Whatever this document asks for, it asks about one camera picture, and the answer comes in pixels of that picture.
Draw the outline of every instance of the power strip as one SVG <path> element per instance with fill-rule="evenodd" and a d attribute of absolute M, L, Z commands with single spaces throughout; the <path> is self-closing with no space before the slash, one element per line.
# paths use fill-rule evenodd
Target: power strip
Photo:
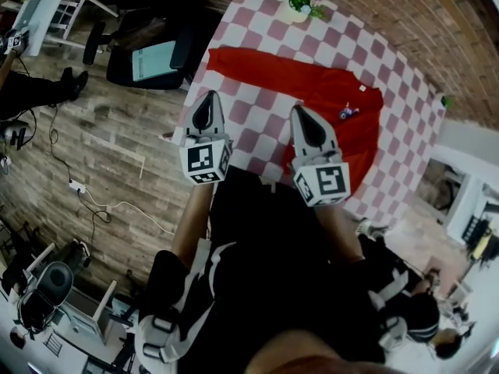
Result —
<path fill-rule="evenodd" d="M 76 180 L 69 180 L 69 187 L 76 192 L 80 192 L 80 194 L 84 194 L 85 192 L 87 192 L 87 187 L 84 184 L 77 182 Z"/>

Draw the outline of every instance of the cable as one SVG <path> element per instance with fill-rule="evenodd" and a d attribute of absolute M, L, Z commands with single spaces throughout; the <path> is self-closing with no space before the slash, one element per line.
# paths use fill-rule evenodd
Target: cable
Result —
<path fill-rule="evenodd" d="M 34 131 L 33 131 L 33 135 L 27 141 L 25 141 L 22 146 L 26 146 L 34 138 L 34 135 L 37 134 L 37 129 L 38 129 L 37 117 L 35 116 L 35 114 L 31 108 L 28 111 L 33 115 Z"/>
<path fill-rule="evenodd" d="M 94 234 L 95 234 L 95 217 L 98 217 L 99 219 L 102 220 L 103 223 L 109 224 L 111 223 L 111 215 L 106 212 L 105 210 L 92 210 L 89 208 L 87 204 L 81 199 L 80 191 L 78 190 L 78 199 L 82 203 L 83 206 L 85 206 L 91 213 L 92 213 L 92 235 L 90 236 L 90 246 L 94 246 Z"/>
<path fill-rule="evenodd" d="M 57 161 L 59 161 L 65 165 L 65 168 L 68 170 L 68 182 L 71 182 L 71 168 L 69 167 L 69 165 L 67 164 L 66 161 L 64 161 L 63 159 L 61 159 L 59 157 L 56 157 L 54 154 L 54 145 L 59 141 L 59 133 L 58 133 L 57 129 L 54 129 L 54 121 L 55 121 L 55 118 L 57 118 L 57 114 L 58 114 L 57 105 L 54 105 L 54 108 L 55 108 L 54 118 L 52 118 L 50 128 L 48 129 L 48 139 L 50 140 L 50 152 L 51 152 L 52 156 L 54 157 L 54 159 L 56 159 Z"/>
<path fill-rule="evenodd" d="M 31 79 L 30 71 L 28 71 L 28 68 L 24 65 L 23 60 L 21 59 L 21 57 L 19 56 L 19 54 L 17 54 L 17 52 L 16 52 L 16 57 L 19 60 L 19 62 L 23 65 L 24 70 L 26 71 L 26 74 L 28 75 L 28 77 Z"/>
<path fill-rule="evenodd" d="M 126 201 L 122 201 L 114 206 L 110 206 L 110 205 L 105 205 L 105 204 L 100 204 L 100 203 L 96 203 L 95 202 L 95 199 L 93 198 L 92 194 L 90 193 L 89 189 L 87 189 L 87 193 L 88 193 L 88 196 L 90 197 L 90 199 L 92 200 L 92 202 L 97 205 L 97 206 L 102 206 L 102 207 L 106 207 L 106 208 L 110 208 L 110 209 L 113 209 L 113 208 L 117 208 L 118 206 L 122 205 L 122 204 L 125 204 L 125 205 L 128 205 L 128 206 L 131 206 L 132 208 L 135 208 L 137 209 L 139 212 L 142 213 L 142 215 L 144 215 L 145 217 L 147 217 L 148 219 L 152 220 L 154 222 L 154 224 L 156 224 L 162 231 L 164 231 L 165 233 L 167 234 L 170 234 L 170 235 L 175 235 L 175 233 L 172 233 L 171 231 L 168 231 L 166 229 L 164 229 L 155 219 L 153 219 L 151 216 L 149 216 L 147 213 L 145 213 L 143 210 L 141 210 L 140 208 L 138 208 L 137 206 L 131 204 L 131 203 L 128 203 Z"/>

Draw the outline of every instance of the table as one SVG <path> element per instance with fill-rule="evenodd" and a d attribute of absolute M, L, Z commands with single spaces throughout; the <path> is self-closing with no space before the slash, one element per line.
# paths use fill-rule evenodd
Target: table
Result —
<path fill-rule="evenodd" d="M 408 59 L 363 21 L 327 6 L 329 20 L 288 25 L 277 16 L 284 0 L 233 0 L 208 48 L 255 48 L 281 57 L 347 69 L 384 96 L 378 153 L 362 185 L 344 203 L 358 217 L 393 225 L 400 219 L 425 171 L 445 109 L 436 88 Z M 291 183 L 280 163 L 290 140 L 289 114 L 296 99 L 207 71 L 205 53 L 172 139 L 178 143 L 187 109 L 216 90 L 225 131 L 234 139 L 230 164 L 277 182 Z"/>

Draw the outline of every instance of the potted plant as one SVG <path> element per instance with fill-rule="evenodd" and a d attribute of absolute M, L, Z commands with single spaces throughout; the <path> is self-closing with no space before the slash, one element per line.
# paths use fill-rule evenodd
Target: potted plant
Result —
<path fill-rule="evenodd" d="M 283 11 L 292 22 L 304 22 L 309 16 L 325 18 L 324 6 L 314 4 L 314 0 L 285 0 Z"/>

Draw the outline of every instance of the red t-shirt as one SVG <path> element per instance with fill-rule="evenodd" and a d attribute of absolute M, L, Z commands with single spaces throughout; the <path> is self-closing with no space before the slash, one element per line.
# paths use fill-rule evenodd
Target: red t-shirt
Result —
<path fill-rule="evenodd" d="M 343 161 L 349 163 L 352 194 L 373 164 L 377 153 L 380 111 L 383 97 L 379 89 L 363 85 L 344 69 L 325 68 L 249 48 L 212 48 L 208 70 L 239 82 L 288 94 L 321 114 L 332 124 Z M 350 118 L 340 119 L 346 107 L 359 110 Z M 295 157 L 290 143 L 282 167 Z"/>

